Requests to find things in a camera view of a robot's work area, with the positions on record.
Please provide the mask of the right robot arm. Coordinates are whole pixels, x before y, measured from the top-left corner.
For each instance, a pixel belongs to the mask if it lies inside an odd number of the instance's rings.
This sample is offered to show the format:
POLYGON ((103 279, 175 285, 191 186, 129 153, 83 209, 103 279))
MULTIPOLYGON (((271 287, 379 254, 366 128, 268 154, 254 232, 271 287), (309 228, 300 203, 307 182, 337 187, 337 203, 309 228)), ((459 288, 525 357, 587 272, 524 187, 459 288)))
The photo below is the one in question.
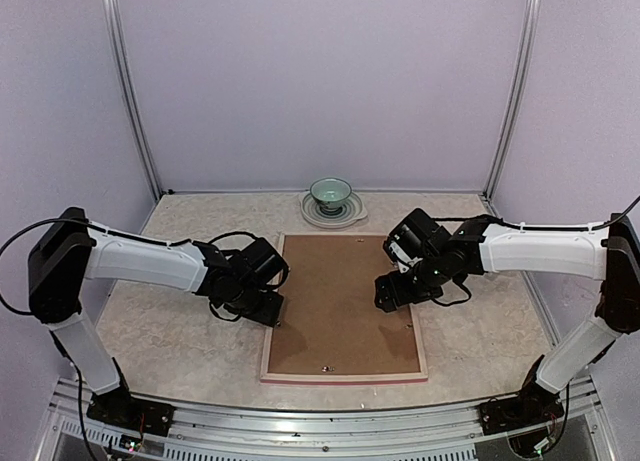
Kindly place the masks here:
POLYGON ((621 336, 639 329, 639 239, 627 212, 582 225, 513 224, 488 214, 457 219, 411 211, 388 235, 383 250, 395 270, 375 281, 375 306, 439 303, 443 287, 471 276, 522 271, 574 275, 600 282, 594 313, 531 368, 511 414, 535 423, 583 368, 604 356, 621 336))

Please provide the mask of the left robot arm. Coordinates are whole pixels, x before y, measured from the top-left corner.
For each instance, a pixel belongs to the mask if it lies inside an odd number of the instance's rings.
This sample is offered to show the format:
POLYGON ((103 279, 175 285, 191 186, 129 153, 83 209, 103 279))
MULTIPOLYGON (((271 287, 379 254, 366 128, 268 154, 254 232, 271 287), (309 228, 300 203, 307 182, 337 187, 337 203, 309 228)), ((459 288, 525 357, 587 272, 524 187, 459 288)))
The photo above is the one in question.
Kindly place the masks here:
POLYGON ((75 366, 92 393, 101 396, 102 411, 121 426, 140 415, 116 361, 108 354, 80 300, 87 280, 112 279, 169 287, 208 300, 220 320, 247 319, 274 326, 283 297, 279 288, 290 268, 265 238, 252 235, 242 249, 220 249, 216 240, 169 242, 114 230, 90 221, 83 209, 70 207, 56 218, 33 223, 1 246, 46 231, 28 255, 28 303, 20 310, 2 306, 44 325, 59 351, 75 366))

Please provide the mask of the striped ceramic plate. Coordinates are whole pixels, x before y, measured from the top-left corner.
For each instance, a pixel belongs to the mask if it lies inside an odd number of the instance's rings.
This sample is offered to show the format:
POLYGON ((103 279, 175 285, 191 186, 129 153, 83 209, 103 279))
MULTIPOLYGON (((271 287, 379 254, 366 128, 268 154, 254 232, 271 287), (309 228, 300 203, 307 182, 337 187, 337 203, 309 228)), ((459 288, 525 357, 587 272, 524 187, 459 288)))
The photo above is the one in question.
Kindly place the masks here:
POLYGON ((303 219, 321 229, 344 229, 368 217, 368 211, 356 193, 352 193, 339 208, 328 212, 321 209, 309 191, 300 193, 298 201, 303 219))

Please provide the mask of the green ceramic bowl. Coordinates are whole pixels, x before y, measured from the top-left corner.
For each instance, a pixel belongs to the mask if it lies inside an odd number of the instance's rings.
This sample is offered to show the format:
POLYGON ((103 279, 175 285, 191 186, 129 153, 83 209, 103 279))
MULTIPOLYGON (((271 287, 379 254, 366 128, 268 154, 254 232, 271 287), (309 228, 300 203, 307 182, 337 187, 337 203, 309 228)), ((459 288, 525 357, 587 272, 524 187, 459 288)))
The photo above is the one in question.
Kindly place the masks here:
POLYGON ((351 185, 340 178, 323 178, 312 183, 309 192, 321 213, 340 213, 352 194, 351 185))

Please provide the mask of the aluminium front rail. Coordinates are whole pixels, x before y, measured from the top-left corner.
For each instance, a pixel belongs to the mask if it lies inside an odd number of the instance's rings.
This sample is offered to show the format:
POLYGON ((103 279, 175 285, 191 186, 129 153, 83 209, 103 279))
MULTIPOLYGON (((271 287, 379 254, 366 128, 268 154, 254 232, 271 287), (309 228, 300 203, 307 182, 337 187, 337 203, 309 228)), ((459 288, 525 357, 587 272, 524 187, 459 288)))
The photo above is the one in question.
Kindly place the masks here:
POLYGON ((612 460, 594 389, 570 391, 567 414, 544 424, 485 433, 477 401, 355 411, 270 411, 175 402, 157 436, 86 419, 76 391, 54 393, 36 460, 612 460))

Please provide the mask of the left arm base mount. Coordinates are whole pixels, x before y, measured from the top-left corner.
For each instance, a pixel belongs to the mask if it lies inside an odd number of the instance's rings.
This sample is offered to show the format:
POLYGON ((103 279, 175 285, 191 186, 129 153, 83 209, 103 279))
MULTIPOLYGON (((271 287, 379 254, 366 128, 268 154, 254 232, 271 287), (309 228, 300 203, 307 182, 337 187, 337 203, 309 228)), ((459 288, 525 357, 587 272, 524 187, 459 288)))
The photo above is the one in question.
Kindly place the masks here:
POLYGON ((174 413, 171 404, 135 397, 124 387, 93 394, 87 409, 91 420, 161 437, 168 436, 174 413))

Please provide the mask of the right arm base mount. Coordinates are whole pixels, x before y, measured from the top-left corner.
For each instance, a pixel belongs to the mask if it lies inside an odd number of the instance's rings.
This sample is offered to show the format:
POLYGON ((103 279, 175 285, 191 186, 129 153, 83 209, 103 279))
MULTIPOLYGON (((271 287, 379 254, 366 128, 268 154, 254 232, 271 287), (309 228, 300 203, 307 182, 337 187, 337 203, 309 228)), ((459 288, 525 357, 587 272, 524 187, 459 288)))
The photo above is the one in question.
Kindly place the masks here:
POLYGON ((557 392, 546 390, 529 377, 517 394, 481 403, 478 413, 487 436, 563 418, 565 409, 557 392))

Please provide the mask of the right aluminium corner post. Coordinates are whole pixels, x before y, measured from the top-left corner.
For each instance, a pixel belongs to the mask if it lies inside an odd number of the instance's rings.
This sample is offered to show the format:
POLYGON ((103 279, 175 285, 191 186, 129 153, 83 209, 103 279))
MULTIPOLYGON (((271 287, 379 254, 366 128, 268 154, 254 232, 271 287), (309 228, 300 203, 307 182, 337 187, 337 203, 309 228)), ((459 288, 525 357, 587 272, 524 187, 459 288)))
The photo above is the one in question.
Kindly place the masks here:
POLYGON ((506 166, 508 152, 513 141, 534 50, 541 4, 542 0, 526 0, 523 25, 506 110, 488 179, 483 190, 483 196, 488 202, 493 201, 498 191, 500 179, 506 166))

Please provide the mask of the aluminium corner post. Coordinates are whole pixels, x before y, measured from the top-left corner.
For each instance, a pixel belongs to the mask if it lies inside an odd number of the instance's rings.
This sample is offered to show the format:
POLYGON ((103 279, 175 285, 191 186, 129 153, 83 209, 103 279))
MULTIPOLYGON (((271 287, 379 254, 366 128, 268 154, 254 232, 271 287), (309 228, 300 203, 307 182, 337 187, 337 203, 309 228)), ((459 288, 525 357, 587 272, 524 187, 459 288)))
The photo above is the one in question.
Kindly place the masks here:
POLYGON ((526 0, 523 25, 506 110, 488 179, 483 190, 483 196, 488 202, 493 201, 498 191, 500 179, 506 166, 508 152, 513 141, 534 50, 541 4, 542 0, 526 0))
POLYGON ((162 184, 155 166, 151 148, 143 126, 139 105, 136 99, 133 78, 128 61, 124 29, 119 11, 118 0, 102 0, 108 36, 113 52, 116 73, 122 93, 125 111, 144 171, 146 182, 155 201, 163 195, 162 184))

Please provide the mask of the left aluminium corner post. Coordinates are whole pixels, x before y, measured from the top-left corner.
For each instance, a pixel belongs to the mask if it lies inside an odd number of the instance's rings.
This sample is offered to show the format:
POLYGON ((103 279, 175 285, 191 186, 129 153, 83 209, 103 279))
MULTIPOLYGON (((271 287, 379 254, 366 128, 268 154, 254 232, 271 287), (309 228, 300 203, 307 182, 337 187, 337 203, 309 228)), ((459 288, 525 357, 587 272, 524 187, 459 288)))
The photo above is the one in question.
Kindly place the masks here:
POLYGON ((108 36, 113 52, 116 73, 122 93, 125 111, 144 171, 146 182, 155 201, 163 195, 162 184, 155 166, 151 148, 143 126, 139 105, 136 99, 133 78, 128 61, 124 29, 119 11, 118 0, 102 0, 108 36))

